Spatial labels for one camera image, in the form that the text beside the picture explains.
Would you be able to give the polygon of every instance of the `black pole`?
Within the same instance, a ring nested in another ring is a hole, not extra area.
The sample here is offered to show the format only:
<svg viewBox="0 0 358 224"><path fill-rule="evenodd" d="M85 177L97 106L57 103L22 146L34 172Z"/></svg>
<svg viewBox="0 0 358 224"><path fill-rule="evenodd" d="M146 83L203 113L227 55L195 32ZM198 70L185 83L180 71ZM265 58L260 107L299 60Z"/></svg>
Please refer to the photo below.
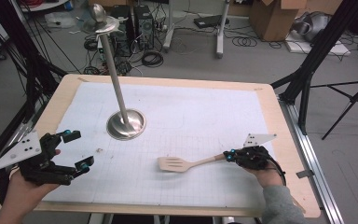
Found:
<svg viewBox="0 0 358 224"><path fill-rule="evenodd" d="M293 105L297 96L302 92L298 125L303 134L307 134L305 126L312 76L357 15L358 0L343 0L300 67L288 77L271 84L276 89L289 83L285 92L279 95L280 99L289 105Z"/></svg>

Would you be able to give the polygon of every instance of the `white grid paper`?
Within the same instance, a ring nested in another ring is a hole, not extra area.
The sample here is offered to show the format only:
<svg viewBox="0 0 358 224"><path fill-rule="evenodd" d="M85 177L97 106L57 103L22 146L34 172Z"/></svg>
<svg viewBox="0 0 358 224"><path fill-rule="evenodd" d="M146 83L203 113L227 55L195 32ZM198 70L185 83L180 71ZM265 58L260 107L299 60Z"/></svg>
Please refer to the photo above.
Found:
<svg viewBox="0 0 358 224"><path fill-rule="evenodd" d="M211 207L264 206L255 177L235 163L216 161L185 173L163 172L157 157L198 161L242 147L248 133L267 133L253 91L121 85L127 108L145 114L145 131L130 141L106 132L118 111L112 84L82 83L57 132L82 137L60 144L58 165L94 156L87 174L51 192L45 201ZM273 155L270 143L264 145Z"/></svg>

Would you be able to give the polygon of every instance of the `hand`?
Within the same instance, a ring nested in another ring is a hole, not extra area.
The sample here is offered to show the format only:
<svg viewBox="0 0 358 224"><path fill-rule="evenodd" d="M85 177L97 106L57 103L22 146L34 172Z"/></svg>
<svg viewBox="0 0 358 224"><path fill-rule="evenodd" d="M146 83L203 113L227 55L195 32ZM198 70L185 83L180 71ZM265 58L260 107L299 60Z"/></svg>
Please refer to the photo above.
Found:
<svg viewBox="0 0 358 224"><path fill-rule="evenodd" d="M29 212L33 211L42 199L59 185L36 184L26 181L20 171L16 171L10 178L7 196L0 211L0 224L13 223L21 224L22 219Z"/></svg>
<svg viewBox="0 0 358 224"><path fill-rule="evenodd" d="M282 178L271 162L268 162L265 170L245 170L255 175L262 188L266 188L268 186L283 186Z"/></svg>

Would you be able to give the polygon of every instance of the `tripod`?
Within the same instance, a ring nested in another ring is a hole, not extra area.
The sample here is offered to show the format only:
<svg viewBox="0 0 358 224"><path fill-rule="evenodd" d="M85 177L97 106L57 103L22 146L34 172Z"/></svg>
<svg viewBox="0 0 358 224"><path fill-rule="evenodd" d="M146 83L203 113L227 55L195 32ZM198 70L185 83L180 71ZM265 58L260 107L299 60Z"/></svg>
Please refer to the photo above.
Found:
<svg viewBox="0 0 358 224"><path fill-rule="evenodd" d="M333 126L327 131L327 133L322 137L322 140L324 140L327 135L329 135L333 129L338 125L338 123L344 118L344 116L350 111L350 109L354 106L354 104L358 103L358 92L354 94L353 96L347 94L344 91L338 90L335 88L335 86L342 86L342 85L351 85L351 84L358 84L358 81L354 82L342 82L342 83L335 83L335 84L326 84L326 85L319 85L319 86L311 86L311 88L319 88L319 87L328 87L332 89L333 91L337 91L338 93L348 97L350 99L350 105L345 109L345 111L339 116L337 121L333 124Z"/></svg>

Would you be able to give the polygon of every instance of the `metal pole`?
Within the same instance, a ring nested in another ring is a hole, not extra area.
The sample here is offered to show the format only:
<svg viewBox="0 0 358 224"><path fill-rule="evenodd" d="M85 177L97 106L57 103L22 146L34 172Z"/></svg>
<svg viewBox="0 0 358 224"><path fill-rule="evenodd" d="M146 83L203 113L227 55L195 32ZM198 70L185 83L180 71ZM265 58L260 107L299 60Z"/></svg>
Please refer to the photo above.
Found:
<svg viewBox="0 0 358 224"><path fill-rule="evenodd" d="M173 26L173 0L168 1L168 30L172 29Z"/></svg>
<svg viewBox="0 0 358 224"><path fill-rule="evenodd" d="M121 93L120 84L118 83L118 77L115 67L115 61L113 61L112 50L110 50L110 44L107 39L107 35L100 35L101 42L103 44L103 53L106 59L107 67L109 68L109 74L112 78L113 87L117 97L118 106L120 107L121 117L123 118L124 124L129 124L129 117L127 115L127 109L124 105L123 94Z"/></svg>
<svg viewBox="0 0 358 224"><path fill-rule="evenodd" d="M220 29L219 29L219 34L218 35L223 35L223 32L225 30L226 18L227 18L228 7L229 7L229 1L230 0L226 0L225 7L223 9L223 15L220 17L221 21L220 21Z"/></svg>

